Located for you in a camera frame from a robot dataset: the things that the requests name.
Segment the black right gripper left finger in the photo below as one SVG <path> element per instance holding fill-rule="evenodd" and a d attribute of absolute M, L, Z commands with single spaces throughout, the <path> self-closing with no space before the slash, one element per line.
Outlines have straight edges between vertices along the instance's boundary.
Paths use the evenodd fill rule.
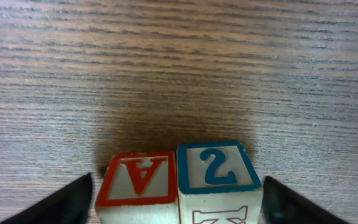
<path fill-rule="evenodd" d="M 1 224 L 85 224 L 92 195 L 93 180 L 87 173 Z"/>

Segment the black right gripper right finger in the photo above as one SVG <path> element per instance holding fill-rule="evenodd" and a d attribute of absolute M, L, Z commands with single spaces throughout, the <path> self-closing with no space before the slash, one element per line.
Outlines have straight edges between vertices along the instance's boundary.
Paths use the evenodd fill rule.
<path fill-rule="evenodd" d="M 264 179 L 262 210 L 268 224 L 349 224 L 271 176 Z"/>

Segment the red A letter block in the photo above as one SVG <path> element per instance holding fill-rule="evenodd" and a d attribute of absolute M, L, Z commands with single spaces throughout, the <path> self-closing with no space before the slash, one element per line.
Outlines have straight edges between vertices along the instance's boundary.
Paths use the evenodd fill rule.
<path fill-rule="evenodd" d="M 95 210 L 102 224 L 179 224 L 175 154 L 113 156 Z"/>

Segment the blue two number block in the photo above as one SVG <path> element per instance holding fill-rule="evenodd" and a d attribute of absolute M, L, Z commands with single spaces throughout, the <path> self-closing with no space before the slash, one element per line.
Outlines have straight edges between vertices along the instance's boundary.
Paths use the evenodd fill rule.
<path fill-rule="evenodd" d="M 255 224 L 263 187 L 239 141 L 185 144 L 177 148 L 182 224 Z"/>

